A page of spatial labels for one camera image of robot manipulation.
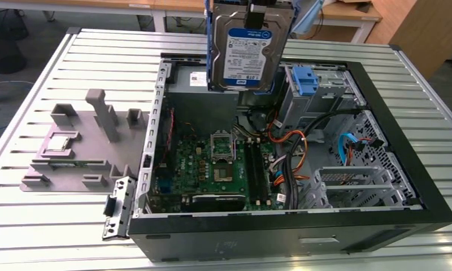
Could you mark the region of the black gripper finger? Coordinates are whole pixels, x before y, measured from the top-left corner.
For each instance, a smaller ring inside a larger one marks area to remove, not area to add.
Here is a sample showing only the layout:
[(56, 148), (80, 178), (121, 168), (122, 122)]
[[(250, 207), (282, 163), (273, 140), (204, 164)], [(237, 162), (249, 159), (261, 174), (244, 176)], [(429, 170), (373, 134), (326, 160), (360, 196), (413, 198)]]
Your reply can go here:
[(261, 28), (265, 15), (265, 1), (252, 0), (248, 2), (244, 27)]

